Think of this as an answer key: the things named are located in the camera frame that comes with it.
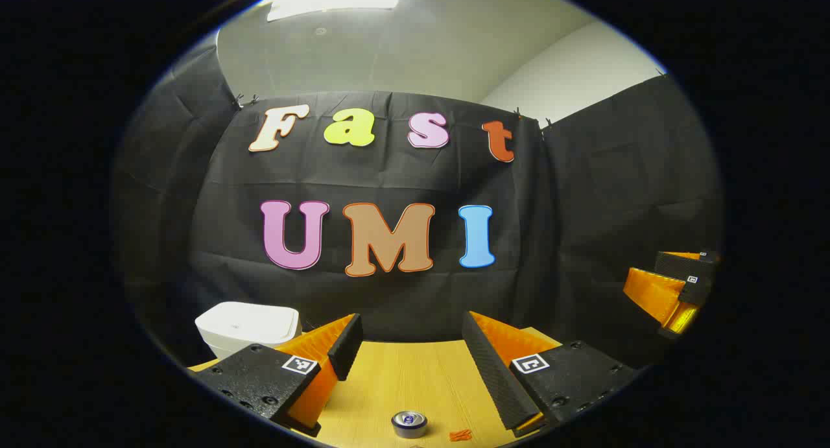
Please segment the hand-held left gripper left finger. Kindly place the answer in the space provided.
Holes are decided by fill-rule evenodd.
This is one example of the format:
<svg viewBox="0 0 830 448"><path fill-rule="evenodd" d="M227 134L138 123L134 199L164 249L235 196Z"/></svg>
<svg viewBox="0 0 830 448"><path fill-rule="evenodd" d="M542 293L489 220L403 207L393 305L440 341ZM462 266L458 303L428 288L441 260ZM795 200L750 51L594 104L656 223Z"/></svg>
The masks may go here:
<svg viewBox="0 0 830 448"><path fill-rule="evenodd" d="M247 344L222 360L191 368L193 377L273 423L315 436L339 382L349 376L364 328L359 313L317 327L286 344Z"/></svg>

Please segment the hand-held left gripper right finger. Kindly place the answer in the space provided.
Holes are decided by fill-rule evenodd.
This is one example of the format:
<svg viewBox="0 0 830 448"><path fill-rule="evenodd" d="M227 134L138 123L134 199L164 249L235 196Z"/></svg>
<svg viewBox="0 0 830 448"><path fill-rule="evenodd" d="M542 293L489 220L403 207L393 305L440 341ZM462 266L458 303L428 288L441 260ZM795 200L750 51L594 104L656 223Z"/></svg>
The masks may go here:
<svg viewBox="0 0 830 448"><path fill-rule="evenodd" d="M468 311L462 338L506 429L516 436L580 418L638 371L581 340L546 341Z"/></svg>

